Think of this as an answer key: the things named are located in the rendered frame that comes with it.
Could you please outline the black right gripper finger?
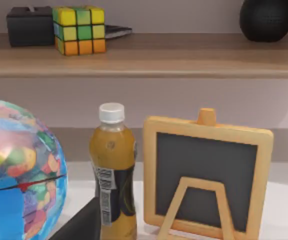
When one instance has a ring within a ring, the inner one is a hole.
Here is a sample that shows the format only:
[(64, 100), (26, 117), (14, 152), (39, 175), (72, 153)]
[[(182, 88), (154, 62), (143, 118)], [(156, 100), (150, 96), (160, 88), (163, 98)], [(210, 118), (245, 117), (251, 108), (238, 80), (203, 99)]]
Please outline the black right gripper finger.
[(101, 212), (99, 197), (93, 197), (49, 240), (100, 240)]

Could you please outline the colourful globe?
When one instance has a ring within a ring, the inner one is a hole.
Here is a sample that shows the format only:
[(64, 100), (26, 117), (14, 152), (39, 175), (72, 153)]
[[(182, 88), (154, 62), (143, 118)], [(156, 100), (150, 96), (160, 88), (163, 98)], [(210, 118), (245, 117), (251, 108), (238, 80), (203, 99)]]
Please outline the colourful globe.
[(0, 100), (0, 240), (47, 240), (67, 186), (56, 136), (30, 111)]

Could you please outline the grey folded flat object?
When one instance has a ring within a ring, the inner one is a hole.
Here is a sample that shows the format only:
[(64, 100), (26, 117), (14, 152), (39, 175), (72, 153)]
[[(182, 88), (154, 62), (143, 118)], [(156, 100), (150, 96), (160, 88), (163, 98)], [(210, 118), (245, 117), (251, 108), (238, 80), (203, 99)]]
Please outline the grey folded flat object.
[(105, 25), (105, 39), (111, 40), (116, 38), (121, 38), (133, 33), (131, 27), (119, 26), (119, 25)]

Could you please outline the orange juice bottle white cap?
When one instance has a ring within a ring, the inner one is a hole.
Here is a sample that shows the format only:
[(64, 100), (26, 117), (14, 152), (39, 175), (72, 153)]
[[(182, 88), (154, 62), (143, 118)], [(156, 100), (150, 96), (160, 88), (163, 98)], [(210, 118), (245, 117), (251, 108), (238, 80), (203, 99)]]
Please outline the orange juice bottle white cap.
[(89, 154), (99, 198), (100, 240), (137, 240), (133, 192), (136, 140), (125, 125), (121, 103), (101, 104), (99, 120), (89, 141)]

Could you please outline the wooden shelf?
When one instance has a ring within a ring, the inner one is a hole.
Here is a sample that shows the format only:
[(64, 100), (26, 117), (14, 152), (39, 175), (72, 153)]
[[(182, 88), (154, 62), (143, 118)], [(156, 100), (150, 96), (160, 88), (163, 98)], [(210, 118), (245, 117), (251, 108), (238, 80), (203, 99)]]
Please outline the wooden shelf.
[(51, 46), (12, 48), (0, 34), (0, 78), (288, 79), (288, 35), (256, 43), (232, 33), (136, 33), (106, 47), (63, 56)]

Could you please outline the black box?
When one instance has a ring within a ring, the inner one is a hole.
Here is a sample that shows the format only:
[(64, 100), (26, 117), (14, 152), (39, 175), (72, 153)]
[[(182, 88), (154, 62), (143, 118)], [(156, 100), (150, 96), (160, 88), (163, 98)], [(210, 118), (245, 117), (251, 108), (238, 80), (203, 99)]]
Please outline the black box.
[(38, 6), (13, 7), (6, 15), (11, 47), (53, 46), (55, 44), (53, 9)]

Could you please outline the wooden framed blackboard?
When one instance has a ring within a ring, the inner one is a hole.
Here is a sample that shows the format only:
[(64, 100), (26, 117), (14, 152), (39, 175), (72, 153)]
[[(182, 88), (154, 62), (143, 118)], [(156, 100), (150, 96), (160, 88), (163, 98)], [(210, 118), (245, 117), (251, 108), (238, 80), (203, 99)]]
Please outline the wooden framed blackboard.
[(150, 116), (143, 125), (143, 217), (169, 229), (221, 240), (258, 240), (274, 135), (219, 124)]

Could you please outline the yellow green orange puzzle cube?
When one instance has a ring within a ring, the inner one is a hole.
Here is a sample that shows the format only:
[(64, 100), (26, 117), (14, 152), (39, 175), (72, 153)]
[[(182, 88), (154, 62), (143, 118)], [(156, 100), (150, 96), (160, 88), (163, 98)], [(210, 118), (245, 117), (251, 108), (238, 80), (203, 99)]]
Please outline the yellow green orange puzzle cube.
[(64, 56), (105, 53), (105, 11), (96, 6), (52, 8), (56, 49)]

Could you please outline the black round textured vase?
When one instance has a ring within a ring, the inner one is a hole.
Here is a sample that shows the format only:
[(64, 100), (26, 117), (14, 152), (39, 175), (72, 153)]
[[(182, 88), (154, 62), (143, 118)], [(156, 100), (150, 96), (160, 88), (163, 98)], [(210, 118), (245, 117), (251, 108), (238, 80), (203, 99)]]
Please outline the black round textured vase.
[(244, 0), (239, 27), (249, 41), (280, 41), (288, 34), (288, 0)]

